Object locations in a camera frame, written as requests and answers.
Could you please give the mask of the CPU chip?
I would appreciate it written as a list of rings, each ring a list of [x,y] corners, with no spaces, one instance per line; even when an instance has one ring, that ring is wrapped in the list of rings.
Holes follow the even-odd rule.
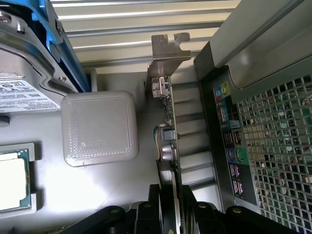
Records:
[[[31,208],[29,151],[0,152],[0,213]]]

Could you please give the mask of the blue disk carrier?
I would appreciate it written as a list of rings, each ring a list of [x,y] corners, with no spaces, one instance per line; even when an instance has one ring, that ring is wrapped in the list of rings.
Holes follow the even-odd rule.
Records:
[[[0,0],[10,13],[22,18],[54,58],[78,92],[91,92],[86,76],[50,0]]]

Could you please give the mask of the open metal PC case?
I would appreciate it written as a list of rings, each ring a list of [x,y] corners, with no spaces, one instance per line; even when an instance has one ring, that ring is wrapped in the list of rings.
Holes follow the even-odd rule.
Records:
[[[257,206],[236,198],[214,88],[228,82],[233,102],[297,78],[312,81],[312,0],[241,0],[194,60],[222,208]]]

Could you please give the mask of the silver hard disk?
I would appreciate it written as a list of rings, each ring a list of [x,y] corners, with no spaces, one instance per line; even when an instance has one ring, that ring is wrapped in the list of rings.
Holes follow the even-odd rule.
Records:
[[[59,111],[76,92],[27,23],[0,5],[0,116]]]

